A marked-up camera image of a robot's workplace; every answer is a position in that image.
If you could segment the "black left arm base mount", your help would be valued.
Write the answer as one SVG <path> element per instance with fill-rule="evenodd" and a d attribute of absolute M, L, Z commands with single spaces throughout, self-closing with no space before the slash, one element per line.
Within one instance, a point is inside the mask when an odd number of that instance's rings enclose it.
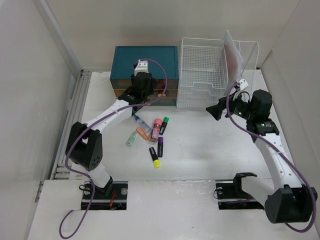
<path fill-rule="evenodd" d="M 125 211 L 127 209 L 128 186 L 127 181 L 115 181 L 108 195 L 96 187 L 89 210 Z M 86 210 L 92 196 L 93 187 L 89 182 L 86 182 L 78 188 L 82 191 L 81 210 Z"/>

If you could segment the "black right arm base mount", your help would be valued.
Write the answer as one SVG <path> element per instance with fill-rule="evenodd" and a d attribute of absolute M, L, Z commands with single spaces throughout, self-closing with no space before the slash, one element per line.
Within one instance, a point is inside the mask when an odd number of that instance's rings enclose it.
<path fill-rule="evenodd" d="M 242 189 L 242 179 L 247 177 L 257 178 L 252 172 L 236 173 L 233 179 L 218 179 L 215 181 L 213 197 L 218 201 L 219 210 L 264 210 L 249 193 Z"/>

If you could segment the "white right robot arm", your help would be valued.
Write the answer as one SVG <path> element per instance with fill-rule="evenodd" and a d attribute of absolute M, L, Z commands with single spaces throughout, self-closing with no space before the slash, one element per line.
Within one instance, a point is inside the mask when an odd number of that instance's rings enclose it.
<path fill-rule="evenodd" d="M 246 120 L 243 131 L 262 154 L 273 182 L 273 187 L 268 187 L 252 172 L 237 173 L 231 185 L 232 198 L 253 198 L 263 206 L 273 224 L 289 227 L 292 223 L 308 223 L 303 229 L 306 232 L 315 222 L 318 193 L 289 161 L 279 129 L 269 117 L 272 104 L 272 95 L 265 90 L 254 91 L 249 101 L 244 101 L 236 91 L 205 110 L 217 121 L 224 110 L 228 118 L 236 115 Z"/>

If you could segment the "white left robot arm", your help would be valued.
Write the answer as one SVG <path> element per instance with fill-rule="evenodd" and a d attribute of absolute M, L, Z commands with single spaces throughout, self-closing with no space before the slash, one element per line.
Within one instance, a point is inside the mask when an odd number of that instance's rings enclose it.
<path fill-rule="evenodd" d="M 103 158 L 103 131 L 115 127 L 132 117 L 147 105 L 147 98 L 154 93 L 155 79 L 151 73 L 139 72 L 131 76 L 131 86 L 101 115 L 87 123 L 77 121 L 71 127 L 65 150 L 65 163 L 71 160 L 83 171 L 73 170 L 93 181 L 94 192 L 100 198 L 111 195 L 113 179 L 106 172 Z"/>

